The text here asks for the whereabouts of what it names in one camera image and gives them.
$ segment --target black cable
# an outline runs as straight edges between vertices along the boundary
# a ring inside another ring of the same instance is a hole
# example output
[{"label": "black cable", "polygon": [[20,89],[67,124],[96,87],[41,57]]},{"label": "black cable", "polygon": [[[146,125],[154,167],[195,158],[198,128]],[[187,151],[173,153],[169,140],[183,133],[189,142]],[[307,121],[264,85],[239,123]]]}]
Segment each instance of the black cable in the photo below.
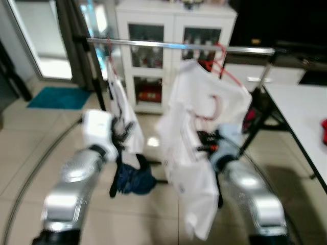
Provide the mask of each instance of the black cable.
[{"label": "black cable", "polygon": [[[237,145],[235,142],[233,142],[232,140],[222,136],[219,134],[219,137],[221,139],[226,140],[229,144],[233,145],[234,147],[236,147],[237,149],[239,149],[239,151],[241,151],[241,147],[239,145]],[[266,182],[269,190],[275,195],[278,196],[276,194],[276,192],[274,191],[274,189],[272,188],[272,186],[269,184],[266,176],[264,175],[264,173],[260,170],[260,168],[258,167],[258,165],[254,162],[254,160],[247,155],[245,152],[243,152],[243,156],[245,156],[249,162],[252,164],[252,166],[254,167],[254,169],[261,175],[261,177],[264,179],[264,181]],[[291,227],[293,228],[292,230],[294,231],[294,234],[296,236],[297,241],[299,242],[299,245],[304,245],[303,240],[301,239],[300,233],[298,231],[298,229],[295,226],[294,221],[292,220],[291,216],[284,210],[284,214],[285,214],[285,219],[289,222],[289,224],[291,225]]]},{"label": "black cable", "polygon": [[25,192],[27,191],[28,187],[30,186],[32,180],[34,179],[35,175],[39,172],[39,170],[41,169],[41,167],[43,166],[43,164],[45,163],[46,159],[48,158],[48,156],[52,153],[52,151],[57,147],[57,145],[62,141],[62,139],[78,124],[80,124],[82,122],[82,119],[78,119],[77,121],[75,121],[69,128],[67,128],[53,143],[52,145],[47,149],[47,151],[45,152],[45,154],[42,156],[42,158],[39,160],[39,162],[37,163],[37,165],[35,166],[35,168],[32,170],[32,172],[30,173],[30,175],[27,177],[24,185],[22,186],[22,188],[20,189],[15,202],[11,208],[8,220],[7,220],[7,224],[6,224],[6,228],[5,228],[5,232],[3,235],[3,239],[2,239],[2,245],[7,245],[8,244],[8,237],[10,235],[11,232],[11,228],[12,228],[12,224],[13,221],[15,219],[16,213],[18,211],[18,208],[20,207],[21,201],[24,197]]}]

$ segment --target white table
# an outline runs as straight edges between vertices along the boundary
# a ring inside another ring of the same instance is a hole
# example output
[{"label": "white table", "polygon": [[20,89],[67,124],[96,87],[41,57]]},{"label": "white table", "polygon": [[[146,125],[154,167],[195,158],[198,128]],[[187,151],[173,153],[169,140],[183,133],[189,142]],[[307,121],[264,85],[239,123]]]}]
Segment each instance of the white table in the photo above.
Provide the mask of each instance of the white table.
[{"label": "white table", "polygon": [[327,88],[266,84],[265,90],[327,193],[327,145],[321,126],[327,118]]}]

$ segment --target glass cabinet door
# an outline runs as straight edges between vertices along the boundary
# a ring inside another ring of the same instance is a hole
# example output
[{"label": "glass cabinet door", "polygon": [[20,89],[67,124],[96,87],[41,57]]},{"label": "glass cabinet door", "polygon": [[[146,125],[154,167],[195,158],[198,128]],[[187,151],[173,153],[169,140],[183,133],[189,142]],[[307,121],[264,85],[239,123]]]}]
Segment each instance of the glass cabinet door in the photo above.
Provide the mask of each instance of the glass cabinet door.
[{"label": "glass cabinet door", "polygon": [[[173,41],[173,16],[117,13],[121,39]],[[160,47],[123,46],[122,57],[128,99],[136,111],[162,112],[167,104],[171,50]]]},{"label": "glass cabinet door", "polygon": [[[175,42],[197,45],[228,45],[232,34],[234,20],[230,18],[184,17],[178,16],[175,21]],[[185,59],[196,59],[203,65],[205,61],[219,58],[222,52],[181,50],[173,51],[174,67]]]},{"label": "glass cabinet door", "polygon": [[[211,46],[219,42],[220,34],[221,29],[186,27],[184,29],[183,43]],[[215,51],[183,50],[181,59],[196,59],[200,64],[203,64],[205,61],[213,61],[215,55]]]},{"label": "glass cabinet door", "polygon": [[[151,26],[147,24],[128,24],[130,40],[135,41],[164,41],[164,26]],[[163,49],[160,47],[132,46],[133,67],[162,69]]]},{"label": "glass cabinet door", "polygon": [[162,78],[134,76],[136,104],[153,104],[160,106],[162,102]]}]

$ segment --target metal rail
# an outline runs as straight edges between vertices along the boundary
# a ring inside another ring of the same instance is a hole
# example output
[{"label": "metal rail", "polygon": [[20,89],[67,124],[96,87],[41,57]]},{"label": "metal rail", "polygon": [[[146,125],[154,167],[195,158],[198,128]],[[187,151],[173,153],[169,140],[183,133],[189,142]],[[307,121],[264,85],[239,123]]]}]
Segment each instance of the metal rail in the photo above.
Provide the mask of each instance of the metal rail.
[{"label": "metal rail", "polygon": [[[108,44],[106,38],[87,38],[89,43],[102,43]],[[209,50],[209,51],[221,51],[221,48],[216,45],[195,45],[195,44],[182,44],[182,43],[167,43],[167,42],[149,42],[149,41],[131,41],[131,40],[119,40],[110,39],[111,44],[129,45],[129,46],[148,46],[148,47],[162,47],[162,48],[175,48],[181,50]],[[233,54],[251,54],[251,55],[266,55],[272,56],[275,53],[275,49],[266,47],[238,47],[228,46],[226,47],[228,53]]]}]

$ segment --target tile floor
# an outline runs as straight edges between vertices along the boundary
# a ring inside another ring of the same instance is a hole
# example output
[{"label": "tile floor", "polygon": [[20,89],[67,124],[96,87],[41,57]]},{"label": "tile floor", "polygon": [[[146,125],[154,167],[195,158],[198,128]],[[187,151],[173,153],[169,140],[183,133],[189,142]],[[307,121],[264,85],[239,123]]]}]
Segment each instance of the tile floor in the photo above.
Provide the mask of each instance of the tile floor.
[{"label": "tile floor", "polygon": [[[39,83],[34,93],[44,86]],[[17,100],[4,112],[0,131],[0,231],[3,230],[18,190],[51,143],[81,114],[81,111],[27,109]],[[98,108],[91,95],[84,108]],[[146,138],[155,136],[155,115],[139,115]],[[9,237],[10,245],[30,244],[41,228],[40,214],[46,194],[59,177],[66,160],[82,147],[81,128],[77,126],[56,147],[31,183],[16,215]],[[281,198],[301,233],[304,244],[327,244],[327,195],[312,173],[292,136],[262,131],[248,154],[257,162]],[[159,160],[157,148],[147,146],[145,155]],[[115,166],[107,165],[95,188],[81,244],[248,244],[246,227],[235,203],[222,183],[225,204],[219,210],[209,239],[190,241],[184,231],[182,208],[169,185],[158,185],[149,195],[108,196]],[[165,177],[161,166],[154,175]]]}]

